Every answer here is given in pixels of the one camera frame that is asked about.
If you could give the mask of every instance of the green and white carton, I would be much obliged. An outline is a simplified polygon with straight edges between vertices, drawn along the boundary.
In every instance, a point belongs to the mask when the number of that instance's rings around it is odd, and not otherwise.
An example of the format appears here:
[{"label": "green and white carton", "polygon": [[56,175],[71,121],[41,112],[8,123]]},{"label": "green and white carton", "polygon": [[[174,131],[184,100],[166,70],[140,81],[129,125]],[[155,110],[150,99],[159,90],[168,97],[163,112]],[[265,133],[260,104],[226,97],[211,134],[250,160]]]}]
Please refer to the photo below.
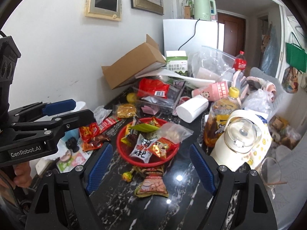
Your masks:
[{"label": "green and white carton", "polygon": [[188,57],[186,52],[166,51],[166,69],[188,77]]}]

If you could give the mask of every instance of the wooden door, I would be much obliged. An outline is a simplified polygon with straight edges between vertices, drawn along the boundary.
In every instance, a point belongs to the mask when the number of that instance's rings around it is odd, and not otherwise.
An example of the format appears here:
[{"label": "wooden door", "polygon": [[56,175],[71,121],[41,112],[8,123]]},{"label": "wooden door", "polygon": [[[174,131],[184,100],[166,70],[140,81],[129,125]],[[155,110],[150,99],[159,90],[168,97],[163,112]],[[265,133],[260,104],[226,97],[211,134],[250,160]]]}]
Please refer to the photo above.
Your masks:
[{"label": "wooden door", "polygon": [[218,13],[218,22],[225,25],[224,52],[232,56],[244,51],[245,19]]}]

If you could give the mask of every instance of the lemon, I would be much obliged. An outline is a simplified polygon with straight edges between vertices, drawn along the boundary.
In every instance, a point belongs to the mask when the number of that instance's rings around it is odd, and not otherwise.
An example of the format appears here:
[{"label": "lemon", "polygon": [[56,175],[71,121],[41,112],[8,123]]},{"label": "lemon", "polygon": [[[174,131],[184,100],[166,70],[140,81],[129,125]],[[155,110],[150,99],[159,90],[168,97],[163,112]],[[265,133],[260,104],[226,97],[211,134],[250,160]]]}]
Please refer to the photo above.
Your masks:
[{"label": "lemon", "polygon": [[137,97],[136,97],[136,94],[135,94],[135,93],[129,93],[129,94],[127,95],[127,101],[128,101],[129,103],[135,103],[136,99],[137,99]]}]

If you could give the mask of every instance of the hand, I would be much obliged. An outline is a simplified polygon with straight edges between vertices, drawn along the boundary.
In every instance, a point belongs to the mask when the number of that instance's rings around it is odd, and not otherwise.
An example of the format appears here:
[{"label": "hand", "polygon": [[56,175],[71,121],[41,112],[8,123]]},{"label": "hand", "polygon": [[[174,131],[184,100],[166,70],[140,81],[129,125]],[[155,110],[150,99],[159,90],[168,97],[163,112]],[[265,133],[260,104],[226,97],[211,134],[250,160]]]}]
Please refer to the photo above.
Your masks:
[{"label": "hand", "polygon": [[[15,175],[14,181],[11,181],[9,177],[0,170],[2,176],[4,176],[7,181],[11,184],[11,186],[15,189],[16,186],[21,188],[27,188],[31,185],[32,178],[30,176],[31,167],[29,162],[17,164],[14,167]],[[0,186],[8,188],[2,179],[0,179]]]}]

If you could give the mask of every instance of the chopstick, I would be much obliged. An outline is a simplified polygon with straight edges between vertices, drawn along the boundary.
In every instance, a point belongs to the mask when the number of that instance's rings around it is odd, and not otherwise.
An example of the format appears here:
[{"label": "chopstick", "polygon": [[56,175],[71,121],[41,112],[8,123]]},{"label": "chopstick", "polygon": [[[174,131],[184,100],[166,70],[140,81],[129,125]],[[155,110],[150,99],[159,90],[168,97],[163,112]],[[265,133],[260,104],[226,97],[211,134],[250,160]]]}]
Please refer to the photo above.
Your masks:
[{"label": "chopstick", "polygon": [[268,185],[280,185],[280,184],[287,184],[288,182],[273,182],[273,183],[268,183]]}]

